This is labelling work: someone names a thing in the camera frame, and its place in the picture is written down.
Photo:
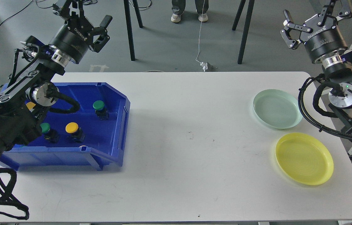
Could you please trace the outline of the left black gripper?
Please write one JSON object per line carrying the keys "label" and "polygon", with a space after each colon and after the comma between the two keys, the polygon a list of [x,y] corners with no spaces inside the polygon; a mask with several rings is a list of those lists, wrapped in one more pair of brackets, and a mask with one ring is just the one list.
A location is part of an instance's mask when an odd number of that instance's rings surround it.
{"label": "left black gripper", "polygon": [[[78,9],[79,15],[71,12],[71,9]],[[107,27],[113,17],[106,15],[99,27],[93,27],[84,17],[83,0],[58,0],[52,5],[52,12],[61,17],[65,24],[50,40],[49,45],[66,53],[73,63],[79,64],[89,48],[99,53],[109,42]],[[99,37],[93,42],[93,37],[97,35]]]}

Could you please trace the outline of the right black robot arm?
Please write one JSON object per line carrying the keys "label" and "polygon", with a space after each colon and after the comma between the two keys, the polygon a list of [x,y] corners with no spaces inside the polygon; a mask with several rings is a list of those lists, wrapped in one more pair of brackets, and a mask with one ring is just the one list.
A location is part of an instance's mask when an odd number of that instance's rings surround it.
{"label": "right black robot arm", "polygon": [[[338,22],[352,18],[350,1],[342,0],[341,9],[336,16],[333,10],[336,0],[328,0],[320,13],[307,19],[302,25],[293,22],[290,12],[284,10],[284,28],[280,35],[290,49],[303,44],[310,61],[321,64],[323,73],[308,78],[298,95],[298,107],[303,117],[320,132],[352,142],[352,49],[344,41]],[[325,117],[338,118],[344,127],[338,131],[316,121],[304,105],[304,93],[313,81],[317,87],[312,105],[315,111]]]}

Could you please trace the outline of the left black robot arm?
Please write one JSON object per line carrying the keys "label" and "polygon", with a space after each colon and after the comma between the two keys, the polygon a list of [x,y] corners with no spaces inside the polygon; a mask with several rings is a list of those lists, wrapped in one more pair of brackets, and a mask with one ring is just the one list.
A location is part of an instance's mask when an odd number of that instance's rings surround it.
{"label": "left black robot arm", "polygon": [[[84,15],[82,0],[59,0],[52,10],[64,25],[48,44],[33,36],[23,41],[23,48],[16,51],[29,63],[18,72],[14,63],[8,86],[0,93],[0,157],[14,145],[27,145],[40,137],[40,124],[48,112],[70,114],[80,109],[80,104],[60,93],[51,79],[55,74],[63,75],[69,62],[80,63],[87,50],[98,53],[110,40],[107,27],[112,16],[106,15],[94,27]],[[0,214],[27,220],[29,208],[12,194],[16,181],[15,170],[0,168],[0,206],[14,206],[25,215]]]}

